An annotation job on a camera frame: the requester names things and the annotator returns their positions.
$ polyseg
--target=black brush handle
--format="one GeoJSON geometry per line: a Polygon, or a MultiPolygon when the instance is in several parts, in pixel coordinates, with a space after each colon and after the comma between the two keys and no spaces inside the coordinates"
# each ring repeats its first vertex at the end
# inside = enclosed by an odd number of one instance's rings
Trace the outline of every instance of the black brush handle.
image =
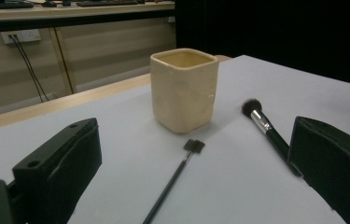
{"type": "Polygon", "coordinates": [[[165,189],[161,193],[160,198],[155,202],[154,206],[151,208],[151,211],[148,213],[148,216],[146,217],[143,224],[148,224],[152,222],[155,215],[157,215],[158,211],[160,210],[163,202],[165,201],[166,196],[168,196],[169,192],[171,191],[172,187],[174,186],[176,180],[180,176],[186,164],[187,164],[187,160],[182,160],[180,165],[177,167],[177,170],[175,171],[174,175],[172,176],[171,180],[169,181],[169,183],[166,185],[165,189]]]}
{"type": "Polygon", "coordinates": [[[279,156],[282,158],[282,160],[286,163],[290,171],[296,175],[301,176],[300,172],[292,166],[288,160],[287,155],[289,151],[289,146],[286,143],[286,141],[280,136],[280,134],[276,131],[276,129],[272,128],[268,130],[265,135],[268,138],[268,141],[273,145],[273,148],[276,150],[276,152],[279,154],[279,156]]]}

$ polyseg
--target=cup rim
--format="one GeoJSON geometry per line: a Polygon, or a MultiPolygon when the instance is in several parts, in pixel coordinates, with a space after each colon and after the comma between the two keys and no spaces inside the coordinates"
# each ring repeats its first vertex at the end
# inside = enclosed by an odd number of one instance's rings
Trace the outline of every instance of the cup rim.
{"type": "Polygon", "coordinates": [[[202,51],[197,50],[197,49],[187,49],[187,48],[182,48],[182,49],[171,49],[171,50],[166,50],[166,51],[159,52],[159,53],[154,53],[154,54],[152,54],[152,55],[150,56],[150,59],[153,60],[153,61],[155,61],[155,62],[164,63],[166,66],[168,66],[168,67],[173,67],[173,68],[178,69],[178,70],[189,70],[189,69],[192,69],[192,68],[197,68],[197,67],[201,67],[201,66],[206,66],[206,65],[212,64],[212,63],[218,63],[218,58],[217,58],[216,56],[214,56],[214,55],[211,55],[211,54],[202,52],[202,51]],[[169,55],[177,54],[177,53],[180,52],[180,51],[192,52],[192,53],[198,54],[198,55],[200,55],[200,56],[202,56],[202,57],[204,57],[204,58],[211,59],[212,61],[211,61],[211,62],[207,62],[207,63],[201,63],[201,64],[193,65],[193,66],[190,66],[190,67],[178,67],[178,66],[175,66],[175,65],[172,65],[172,64],[163,62],[163,61],[161,61],[160,59],[158,59],[158,57],[169,56],[169,55]]]}

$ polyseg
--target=brush bristles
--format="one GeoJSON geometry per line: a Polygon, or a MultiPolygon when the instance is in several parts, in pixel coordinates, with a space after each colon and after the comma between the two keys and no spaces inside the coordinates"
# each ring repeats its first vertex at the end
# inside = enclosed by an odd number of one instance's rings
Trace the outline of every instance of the brush bristles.
{"type": "Polygon", "coordinates": [[[253,110],[262,111],[262,105],[257,99],[247,100],[242,105],[242,113],[250,119],[251,119],[251,113],[253,112],[253,110]]]}
{"type": "Polygon", "coordinates": [[[189,139],[188,142],[183,146],[185,150],[192,151],[195,153],[201,153],[204,148],[204,143],[199,140],[189,139]]]}

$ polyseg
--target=white tabletop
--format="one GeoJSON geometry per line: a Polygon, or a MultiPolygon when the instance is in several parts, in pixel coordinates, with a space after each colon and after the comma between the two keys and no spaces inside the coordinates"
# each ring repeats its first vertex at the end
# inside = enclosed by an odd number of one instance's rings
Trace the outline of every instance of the white tabletop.
{"type": "Polygon", "coordinates": [[[258,127],[241,114],[257,98],[289,143],[294,118],[318,119],[350,134],[350,84],[241,56],[219,66],[212,121],[174,134],[153,117],[142,86],[0,128],[0,179],[70,123],[97,118],[103,164],[69,223],[142,223],[186,156],[194,155],[154,223],[344,223],[302,179],[292,175],[258,127]]]}

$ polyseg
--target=cup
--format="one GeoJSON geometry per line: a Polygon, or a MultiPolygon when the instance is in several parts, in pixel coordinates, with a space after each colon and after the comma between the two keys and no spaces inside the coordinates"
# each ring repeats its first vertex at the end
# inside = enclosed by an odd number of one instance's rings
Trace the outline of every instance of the cup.
{"type": "Polygon", "coordinates": [[[196,49],[151,55],[154,117],[174,133],[188,133],[209,122],[216,98],[218,58],[196,49]]]}

